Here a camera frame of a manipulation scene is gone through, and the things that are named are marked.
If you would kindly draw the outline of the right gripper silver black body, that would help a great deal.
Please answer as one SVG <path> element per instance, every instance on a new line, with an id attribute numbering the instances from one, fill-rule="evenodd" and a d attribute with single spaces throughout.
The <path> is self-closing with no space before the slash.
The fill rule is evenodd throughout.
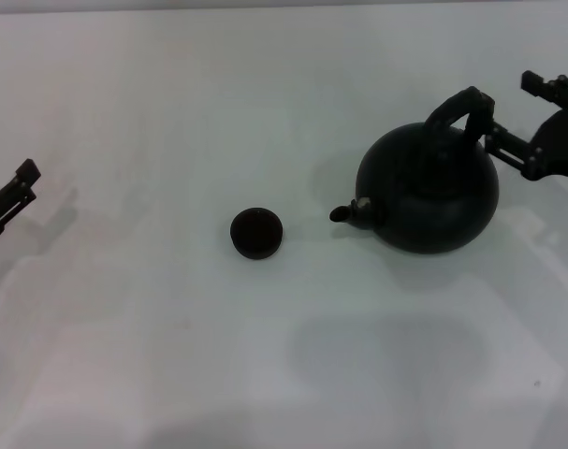
<path id="1" fill-rule="evenodd" d="M 568 178 L 568 107 L 542 123 L 530 141 L 528 180 L 549 176 Z"/>

